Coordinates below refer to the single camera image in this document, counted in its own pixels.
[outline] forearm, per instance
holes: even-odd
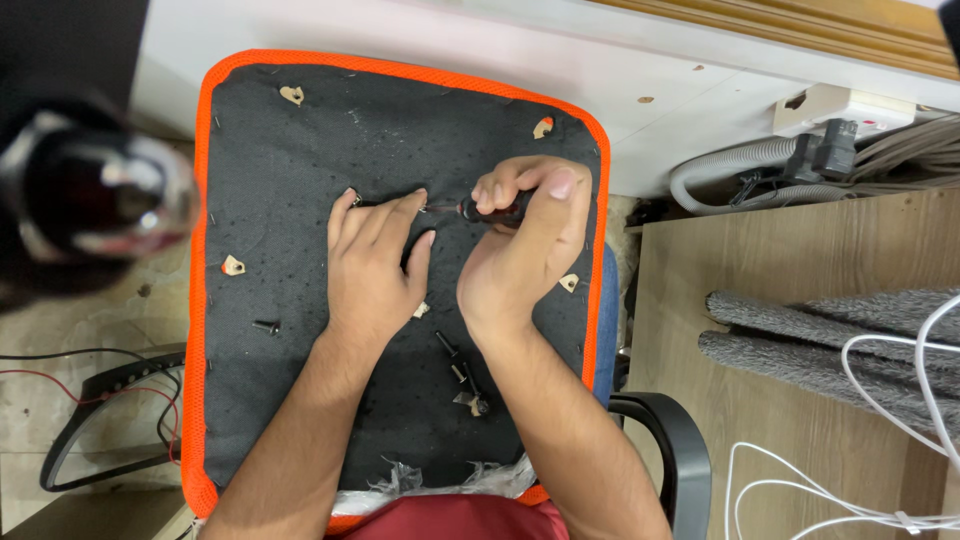
[[[491,337],[478,345],[571,537],[670,538],[633,445],[553,347],[532,324]]]
[[[325,332],[204,527],[203,540],[323,536],[353,417],[379,357]]]

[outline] black cable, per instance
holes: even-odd
[[[98,347],[95,349],[80,349],[77,351],[67,351],[65,353],[54,353],[52,355],[33,355],[33,356],[0,355],[0,360],[45,360],[48,358],[60,358],[63,356],[84,355],[86,353],[117,353],[118,355],[132,356],[142,362],[145,362],[150,367],[154,368],[154,371],[162,373],[167,377],[167,379],[172,380],[174,382],[174,387],[175,387],[174,397],[172,400],[170,400],[171,403],[167,404],[167,407],[163,409],[163,412],[160,413],[160,417],[156,420],[156,435],[160,437],[161,441],[163,441],[163,447],[169,451],[170,445],[173,443],[168,441],[167,438],[163,436],[163,428],[162,428],[163,419],[166,418],[167,413],[170,412],[170,408],[173,406],[173,402],[175,402],[177,398],[180,396],[180,380],[170,375],[170,372],[168,372],[167,369],[161,366],[160,364],[148,358],[145,358],[141,355],[138,355],[137,353],[134,353],[132,351],[126,351],[124,349],[108,349],[103,347]]]
[[[190,527],[186,528],[186,530],[183,532],[183,534],[181,534],[181,535],[178,536],[177,538],[174,538],[174,540],[183,540],[184,538],[186,538],[186,535],[187,535],[187,534],[190,534],[190,531],[191,531],[191,530],[193,530],[193,524],[190,524]]]

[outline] blue fabric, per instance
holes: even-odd
[[[596,369],[593,395],[604,407],[613,388],[613,364],[616,361],[616,323],[620,316],[620,278],[616,257],[610,246],[603,246],[603,282],[600,286],[600,312],[597,316]]]

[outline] wooden board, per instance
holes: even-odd
[[[960,79],[937,13],[899,0],[592,1]]]
[[[715,289],[792,303],[956,286],[958,231],[960,190],[644,226],[628,389],[673,397],[700,427],[713,467],[708,538],[723,538],[728,460],[737,441],[783,456],[852,503],[911,515],[940,513],[945,458],[878,415],[721,367],[700,353],[697,337],[701,331],[722,329],[707,318],[704,306],[704,297]],[[640,441],[641,454],[656,453],[651,440]],[[740,452],[734,496],[753,480],[798,480],[766,456]],[[756,488],[744,498],[740,514],[745,538],[771,540],[785,540],[810,525],[847,515],[812,495],[781,486]],[[810,536],[908,537],[869,524],[846,524]]]

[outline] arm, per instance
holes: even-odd
[[[571,538],[670,538],[633,445],[531,322],[534,304],[584,245],[591,179],[583,165],[516,158],[480,179],[479,211],[539,186],[519,230],[494,227],[470,255],[457,300]]]
[[[400,268],[419,190],[375,208],[338,199],[327,223],[330,322],[203,528],[203,540],[324,535],[353,417],[387,342],[426,295],[434,232]]]

